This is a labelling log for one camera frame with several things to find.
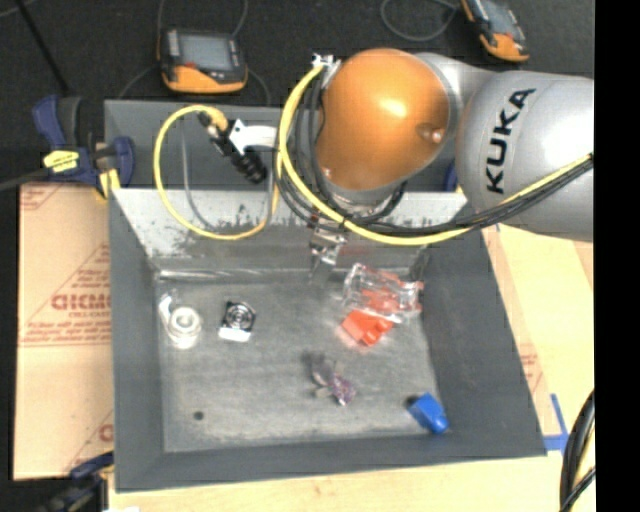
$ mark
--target handheld meter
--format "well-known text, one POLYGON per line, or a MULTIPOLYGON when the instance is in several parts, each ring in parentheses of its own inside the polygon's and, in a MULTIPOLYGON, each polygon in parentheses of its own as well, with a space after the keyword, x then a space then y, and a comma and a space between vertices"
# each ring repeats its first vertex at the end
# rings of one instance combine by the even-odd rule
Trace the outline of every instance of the handheld meter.
POLYGON ((160 72, 169 89, 187 94, 220 94, 242 89, 247 65, 229 34, 166 28, 158 45, 160 72))

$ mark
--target blue cap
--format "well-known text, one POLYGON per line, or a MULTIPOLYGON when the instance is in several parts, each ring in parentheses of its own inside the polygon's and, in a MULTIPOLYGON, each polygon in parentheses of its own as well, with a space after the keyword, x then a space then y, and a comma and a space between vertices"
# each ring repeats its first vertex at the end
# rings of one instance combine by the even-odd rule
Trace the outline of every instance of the blue cap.
POLYGON ((442 434, 449 428, 444 408, 431 393, 425 393, 409 407, 409 412, 424 428, 442 434))

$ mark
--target black connector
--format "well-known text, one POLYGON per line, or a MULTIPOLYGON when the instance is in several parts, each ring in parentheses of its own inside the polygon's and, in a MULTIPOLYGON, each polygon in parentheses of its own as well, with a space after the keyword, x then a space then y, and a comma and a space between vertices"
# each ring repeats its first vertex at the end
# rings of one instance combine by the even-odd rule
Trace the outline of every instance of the black connector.
POLYGON ((198 119, 207 128, 211 142, 223 156, 231 158, 231 163, 247 181, 257 185, 266 179, 268 170, 260 155, 250 148, 246 148, 244 154, 240 154, 231 142, 229 135, 233 123, 229 123, 229 127, 225 131, 220 131, 212 125, 211 117, 206 112, 200 112, 198 119))

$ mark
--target orange and black device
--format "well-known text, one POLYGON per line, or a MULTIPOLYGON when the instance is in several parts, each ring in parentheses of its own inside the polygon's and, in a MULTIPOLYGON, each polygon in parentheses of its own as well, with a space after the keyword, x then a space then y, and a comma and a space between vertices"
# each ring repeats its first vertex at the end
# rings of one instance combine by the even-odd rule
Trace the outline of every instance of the orange and black device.
POLYGON ((229 34, 165 28, 158 41, 164 83, 182 94, 223 94, 247 83, 247 64, 229 34))
POLYGON ((489 55, 509 62, 529 58, 526 40, 513 11, 499 0, 460 0, 489 55))

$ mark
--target cardboard sheet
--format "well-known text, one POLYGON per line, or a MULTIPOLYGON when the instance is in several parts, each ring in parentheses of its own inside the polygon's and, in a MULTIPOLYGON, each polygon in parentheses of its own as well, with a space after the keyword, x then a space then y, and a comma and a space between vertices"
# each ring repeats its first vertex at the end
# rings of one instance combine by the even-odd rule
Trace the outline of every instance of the cardboard sheet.
POLYGON ((20 193, 14 478, 112 449, 107 203, 82 185, 20 193))

